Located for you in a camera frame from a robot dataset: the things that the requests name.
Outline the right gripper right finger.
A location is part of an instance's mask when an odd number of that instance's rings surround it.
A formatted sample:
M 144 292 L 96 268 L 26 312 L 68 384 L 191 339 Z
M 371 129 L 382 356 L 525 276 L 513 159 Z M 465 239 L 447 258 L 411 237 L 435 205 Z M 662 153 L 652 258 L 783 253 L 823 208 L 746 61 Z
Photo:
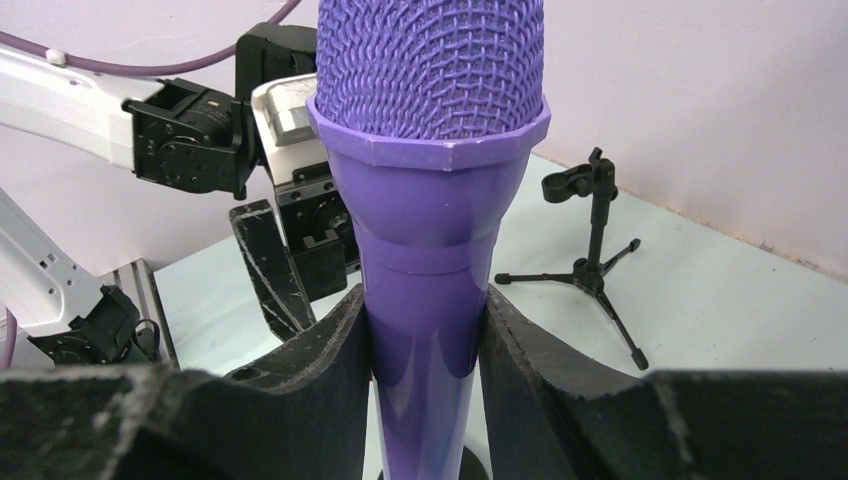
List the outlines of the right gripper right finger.
M 497 479 L 843 479 L 847 376 L 602 364 L 490 288 L 479 347 Z

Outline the purple microphone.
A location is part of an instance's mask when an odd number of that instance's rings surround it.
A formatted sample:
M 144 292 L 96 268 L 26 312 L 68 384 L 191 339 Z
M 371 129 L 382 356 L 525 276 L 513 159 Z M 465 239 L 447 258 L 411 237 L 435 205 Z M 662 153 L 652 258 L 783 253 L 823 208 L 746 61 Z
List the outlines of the purple microphone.
M 547 135 L 539 1 L 323 1 L 313 129 L 358 245 L 388 479 L 455 479 L 493 249 Z

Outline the round base mic stand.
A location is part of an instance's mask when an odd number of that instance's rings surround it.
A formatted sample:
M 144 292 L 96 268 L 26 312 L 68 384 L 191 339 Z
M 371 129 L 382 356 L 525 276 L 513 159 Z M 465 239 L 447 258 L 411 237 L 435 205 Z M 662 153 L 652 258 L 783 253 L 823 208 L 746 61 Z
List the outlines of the round base mic stand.
M 459 480 L 489 480 L 490 476 L 487 473 L 479 456 L 476 455 L 469 447 L 463 448 L 461 464 L 459 470 Z

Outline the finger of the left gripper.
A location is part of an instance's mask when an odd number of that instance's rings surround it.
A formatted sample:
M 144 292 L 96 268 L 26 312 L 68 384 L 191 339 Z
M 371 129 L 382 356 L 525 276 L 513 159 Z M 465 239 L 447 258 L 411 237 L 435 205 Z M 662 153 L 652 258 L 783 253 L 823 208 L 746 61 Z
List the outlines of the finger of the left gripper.
M 229 222 L 271 333 L 285 343 L 308 330 L 316 318 L 272 205 L 237 206 Z

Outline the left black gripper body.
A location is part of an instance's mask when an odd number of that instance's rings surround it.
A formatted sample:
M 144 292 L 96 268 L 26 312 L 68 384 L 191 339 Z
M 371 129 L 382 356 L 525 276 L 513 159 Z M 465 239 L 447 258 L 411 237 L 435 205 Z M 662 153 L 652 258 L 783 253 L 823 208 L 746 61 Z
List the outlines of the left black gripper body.
M 298 168 L 274 191 L 285 243 L 309 300 L 344 290 L 347 276 L 360 269 L 359 248 L 329 164 Z

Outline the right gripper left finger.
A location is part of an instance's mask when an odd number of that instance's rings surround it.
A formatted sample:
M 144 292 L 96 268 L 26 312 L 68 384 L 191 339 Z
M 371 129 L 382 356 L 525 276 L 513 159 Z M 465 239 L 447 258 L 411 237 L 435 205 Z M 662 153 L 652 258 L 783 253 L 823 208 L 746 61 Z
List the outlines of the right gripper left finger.
M 370 366 L 361 286 L 225 376 L 163 365 L 6 370 L 5 479 L 359 479 Z

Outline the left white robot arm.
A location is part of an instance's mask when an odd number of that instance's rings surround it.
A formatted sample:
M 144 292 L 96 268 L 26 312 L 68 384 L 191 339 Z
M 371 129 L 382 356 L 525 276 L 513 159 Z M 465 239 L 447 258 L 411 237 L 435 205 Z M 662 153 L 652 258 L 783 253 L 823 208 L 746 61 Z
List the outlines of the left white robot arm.
M 174 69 L 78 67 L 1 44 L 1 312 L 17 364 L 177 363 L 156 262 L 235 233 L 278 340 L 359 267 L 348 211 L 306 117 L 316 31 L 261 22 L 223 90 Z

